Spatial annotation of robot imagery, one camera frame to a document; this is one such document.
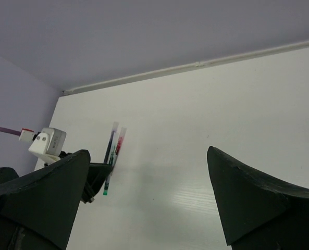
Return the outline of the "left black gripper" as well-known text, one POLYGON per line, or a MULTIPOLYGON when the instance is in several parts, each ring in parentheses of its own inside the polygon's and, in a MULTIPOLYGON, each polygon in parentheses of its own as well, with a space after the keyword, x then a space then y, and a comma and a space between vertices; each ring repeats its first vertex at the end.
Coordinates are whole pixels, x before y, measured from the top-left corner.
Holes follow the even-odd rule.
POLYGON ((78 205, 91 203, 113 167, 90 162, 88 151, 61 160, 22 177, 10 167, 0 168, 0 204, 39 203, 78 205))

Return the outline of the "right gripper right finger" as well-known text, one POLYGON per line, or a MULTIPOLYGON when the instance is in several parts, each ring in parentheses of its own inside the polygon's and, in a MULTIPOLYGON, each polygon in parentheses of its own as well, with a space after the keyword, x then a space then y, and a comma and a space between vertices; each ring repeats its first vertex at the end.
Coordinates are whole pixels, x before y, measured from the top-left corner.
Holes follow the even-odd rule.
POLYGON ((309 249, 309 189, 254 169, 213 146, 209 178, 232 249, 309 249))

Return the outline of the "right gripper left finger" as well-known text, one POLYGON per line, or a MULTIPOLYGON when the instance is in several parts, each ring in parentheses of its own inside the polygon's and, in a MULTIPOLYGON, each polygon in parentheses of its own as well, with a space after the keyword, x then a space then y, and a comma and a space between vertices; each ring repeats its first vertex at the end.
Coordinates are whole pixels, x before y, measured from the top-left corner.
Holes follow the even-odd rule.
POLYGON ((0 184, 0 249, 66 249, 89 163, 82 149, 0 184))

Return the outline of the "red pink pen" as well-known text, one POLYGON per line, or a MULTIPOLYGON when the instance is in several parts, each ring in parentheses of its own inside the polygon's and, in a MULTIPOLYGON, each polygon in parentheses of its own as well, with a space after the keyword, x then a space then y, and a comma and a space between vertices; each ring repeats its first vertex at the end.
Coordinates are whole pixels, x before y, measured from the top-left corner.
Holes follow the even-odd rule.
POLYGON ((126 135, 126 131, 127 131, 127 128, 125 128, 125 127, 121 128, 121 131, 120 131, 120 134, 119 134, 119 137, 118 137, 118 141, 117 141, 117 144, 116 144, 116 148, 115 148, 114 163, 117 161, 119 152, 120 152, 121 147, 122 147, 122 143, 123 143, 125 135, 126 135))

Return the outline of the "purple pen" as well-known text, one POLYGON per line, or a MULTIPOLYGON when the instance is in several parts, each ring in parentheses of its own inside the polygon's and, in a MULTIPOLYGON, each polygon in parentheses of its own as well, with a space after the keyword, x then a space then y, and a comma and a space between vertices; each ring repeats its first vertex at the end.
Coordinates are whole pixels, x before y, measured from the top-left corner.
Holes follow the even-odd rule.
POLYGON ((114 135, 117 132, 118 126, 119 126, 119 122, 113 123, 113 127, 112 127, 112 130, 111 130, 111 133, 110 133, 110 138, 109 138, 109 141, 108 141, 107 150, 106 150, 105 157, 104 157, 104 164, 108 163, 109 153, 110 153, 112 143, 113 143, 113 139, 114 139, 114 135))

